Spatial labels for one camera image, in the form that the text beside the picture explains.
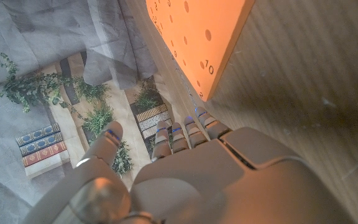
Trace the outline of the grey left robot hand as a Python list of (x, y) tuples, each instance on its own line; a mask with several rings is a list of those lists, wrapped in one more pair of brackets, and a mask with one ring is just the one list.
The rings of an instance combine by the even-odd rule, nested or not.
[(152, 162), (131, 187), (112, 170), (113, 121), (25, 223), (353, 223), (297, 153), (252, 128), (231, 130), (198, 107), (157, 124)]

